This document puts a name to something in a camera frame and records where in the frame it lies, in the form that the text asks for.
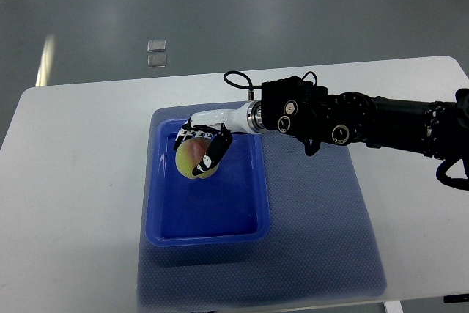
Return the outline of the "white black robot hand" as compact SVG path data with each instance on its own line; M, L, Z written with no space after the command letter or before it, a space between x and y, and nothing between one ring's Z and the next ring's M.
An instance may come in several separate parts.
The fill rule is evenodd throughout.
M219 165L235 134L260 134L265 128L261 117L261 102L253 100L237 109L218 109L193 114L180 128L174 150L184 141L202 137L210 140L203 161L192 171L194 176Z

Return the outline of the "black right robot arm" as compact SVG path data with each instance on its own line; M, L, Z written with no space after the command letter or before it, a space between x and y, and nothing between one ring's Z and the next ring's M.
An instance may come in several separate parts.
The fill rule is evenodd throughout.
M459 89L453 102L418 102L369 97L359 92L331 95L317 76L292 76L244 85L248 98L262 93L259 106L249 114L256 128L295 137L308 156L322 143L347 146L364 143L440 159L435 176L442 184L466 191L468 178L447 171L458 161L468 168L468 90Z

